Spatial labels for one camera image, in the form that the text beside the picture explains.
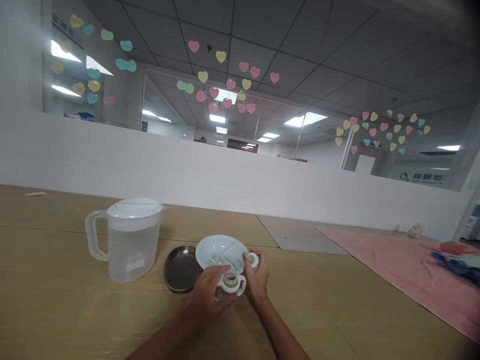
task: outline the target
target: pitcher lid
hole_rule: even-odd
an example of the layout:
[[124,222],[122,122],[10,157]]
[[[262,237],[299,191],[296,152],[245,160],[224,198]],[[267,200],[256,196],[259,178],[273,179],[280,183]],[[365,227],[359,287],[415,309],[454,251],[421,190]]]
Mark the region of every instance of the pitcher lid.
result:
[[114,203],[106,213],[117,219],[141,219],[158,214],[163,205],[150,198],[133,198]]

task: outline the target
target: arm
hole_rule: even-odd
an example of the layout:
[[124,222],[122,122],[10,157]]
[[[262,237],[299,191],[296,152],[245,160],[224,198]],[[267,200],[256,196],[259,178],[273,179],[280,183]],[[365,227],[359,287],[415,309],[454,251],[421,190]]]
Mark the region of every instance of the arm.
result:
[[233,294],[222,301],[215,300],[215,291],[222,274],[230,266],[210,266],[198,278],[185,307],[145,341],[126,360],[170,359],[185,340],[227,309],[237,300]]
[[263,326],[279,360],[309,360],[309,356],[290,332],[267,295],[267,282],[269,280],[269,266],[263,251],[254,251],[260,257],[260,263],[252,268],[243,255],[245,265],[247,294],[260,317]]

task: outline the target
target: fluorescent light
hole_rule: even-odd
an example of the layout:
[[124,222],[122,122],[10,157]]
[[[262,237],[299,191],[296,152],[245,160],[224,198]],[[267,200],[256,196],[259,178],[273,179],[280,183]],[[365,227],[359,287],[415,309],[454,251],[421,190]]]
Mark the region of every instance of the fluorescent light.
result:
[[457,151],[458,149],[460,149],[460,145],[437,146],[437,148],[448,151]]
[[61,87],[61,86],[57,86],[57,85],[52,85],[51,87],[54,88],[55,90],[61,92],[61,93],[64,93],[64,94],[67,94],[67,95],[72,95],[72,96],[76,96],[76,97],[81,98],[80,95],[78,95],[77,93],[75,93],[75,92],[73,92],[73,91],[68,90],[67,88],[64,88],[64,87]]
[[210,114],[210,120],[214,121],[214,122],[217,122],[217,123],[225,124],[225,118],[223,116],[217,116],[217,115]]
[[271,132],[267,132],[266,134],[263,134],[263,136],[265,136],[267,138],[275,139],[275,138],[278,138],[280,135],[272,134]]
[[303,116],[299,116],[299,117],[294,117],[294,118],[288,120],[285,123],[285,125],[292,126],[292,127],[295,127],[295,128],[301,128],[302,123],[303,123],[303,126],[305,126],[305,125],[316,123],[317,121],[320,121],[320,120],[323,120],[323,119],[326,119],[326,118],[328,118],[328,116],[319,115],[319,114],[316,114],[314,112],[307,112],[305,114],[305,121],[304,121]]
[[95,61],[94,58],[87,56],[86,57],[86,68],[87,69],[96,69],[102,74],[107,74],[107,75],[112,75],[114,76],[110,71],[108,71],[106,68],[104,68],[102,65],[100,65],[98,62]]
[[82,62],[79,58],[73,56],[71,52],[63,51],[60,45],[53,40],[51,41],[51,54],[57,58],[72,60],[77,63]]

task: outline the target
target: pink paper heart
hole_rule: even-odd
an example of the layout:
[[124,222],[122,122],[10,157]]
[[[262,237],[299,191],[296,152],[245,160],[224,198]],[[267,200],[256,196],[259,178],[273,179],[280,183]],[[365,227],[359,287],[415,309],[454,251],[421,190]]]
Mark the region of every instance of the pink paper heart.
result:
[[219,106],[216,105],[214,102],[211,102],[211,103],[208,104],[208,110],[211,113],[216,113],[219,110]]
[[238,67],[240,68],[241,72],[242,73],[246,73],[249,69],[249,63],[248,62],[243,62],[243,61],[240,61],[238,63]]
[[272,72],[270,74],[270,80],[272,83],[276,84],[279,79],[280,79],[280,75],[278,75],[276,72]]
[[224,98],[223,99],[223,106],[225,107],[225,109],[228,109],[229,107],[231,107],[232,106],[232,99]]
[[238,112],[240,114],[243,114],[245,112],[245,110],[247,110],[247,108],[245,107],[245,105],[243,105],[241,102],[238,103]]
[[107,106],[114,106],[115,105],[115,98],[113,96],[108,96],[103,99],[103,103]]
[[196,93],[196,100],[198,102],[205,101],[207,100],[207,95],[205,95],[205,93],[202,90],[200,90],[199,92]]
[[198,41],[190,40],[188,42],[188,47],[190,48],[190,50],[192,50],[194,53],[196,53],[200,49],[200,44],[199,44]]
[[248,111],[249,114],[253,114],[256,108],[257,107],[255,106],[255,104],[247,104],[246,106],[246,110]]
[[250,74],[254,79],[258,78],[260,75],[260,69],[255,66],[252,66],[250,69]]
[[233,89],[235,89],[236,86],[237,86],[237,83],[235,82],[235,80],[233,80],[233,79],[228,79],[228,80],[226,81],[226,88],[227,88],[228,90],[233,90]]
[[211,87],[208,89],[208,92],[210,93],[210,96],[215,99],[220,91],[217,88]]

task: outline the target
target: yellow paper heart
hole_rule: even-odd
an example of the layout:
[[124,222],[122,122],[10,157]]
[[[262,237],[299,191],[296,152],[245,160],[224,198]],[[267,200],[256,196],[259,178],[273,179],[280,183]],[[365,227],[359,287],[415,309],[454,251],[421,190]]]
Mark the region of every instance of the yellow paper heart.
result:
[[199,71],[198,72],[198,78],[200,79],[200,81],[202,83],[205,83],[209,79],[209,73],[206,72],[206,71]]
[[227,53],[225,51],[217,51],[215,55],[219,63],[223,63],[227,58]]
[[83,26],[84,21],[81,18],[77,17],[76,15],[72,15],[70,16],[70,24],[72,28],[78,29]]
[[50,64],[50,66],[51,66],[51,69],[53,70],[53,72],[55,74],[61,74],[62,71],[64,70],[64,65],[62,63],[59,63],[59,62],[54,61]]
[[85,85],[82,84],[81,82],[77,82],[77,83],[73,84],[73,90],[75,90],[75,92],[78,95],[83,95],[84,92],[85,92]]
[[248,90],[248,89],[250,89],[250,87],[252,86],[252,82],[251,82],[250,80],[248,80],[248,79],[243,79],[243,80],[241,81],[241,85],[243,86],[243,88],[244,88],[245,90]]
[[95,80],[90,80],[88,82],[88,88],[92,90],[94,93],[96,93],[98,90],[100,90],[100,83]]

